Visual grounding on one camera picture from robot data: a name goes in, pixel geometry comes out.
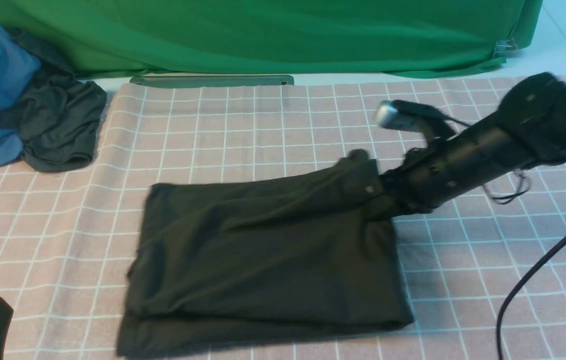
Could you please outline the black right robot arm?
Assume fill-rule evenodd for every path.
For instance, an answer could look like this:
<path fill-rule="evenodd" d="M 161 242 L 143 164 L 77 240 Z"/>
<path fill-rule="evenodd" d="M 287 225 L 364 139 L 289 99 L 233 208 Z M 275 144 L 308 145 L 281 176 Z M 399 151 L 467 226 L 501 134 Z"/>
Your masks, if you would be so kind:
<path fill-rule="evenodd" d="M 521 80 L 493 113 L 459 133 L 438 108 L 406 100 L 382 101 L 376 119 L 427 143 L 381 174 L 390 217 L 429 214 L 505 174 L 566 163 L 566 83 L 549 72 Z"/>

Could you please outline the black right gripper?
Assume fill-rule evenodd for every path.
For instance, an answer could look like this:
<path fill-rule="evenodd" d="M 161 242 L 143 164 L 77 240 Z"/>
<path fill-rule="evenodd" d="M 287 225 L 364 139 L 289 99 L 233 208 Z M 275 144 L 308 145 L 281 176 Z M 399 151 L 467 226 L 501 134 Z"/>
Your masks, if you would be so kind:
<path fill-rule="evenodd" d="M 410 152 L 403 164 L 380 176 L 392 205 L 388 217 L 430 214 L 504 173 L 497 151 L 503 135 L 457 135 Z"/>

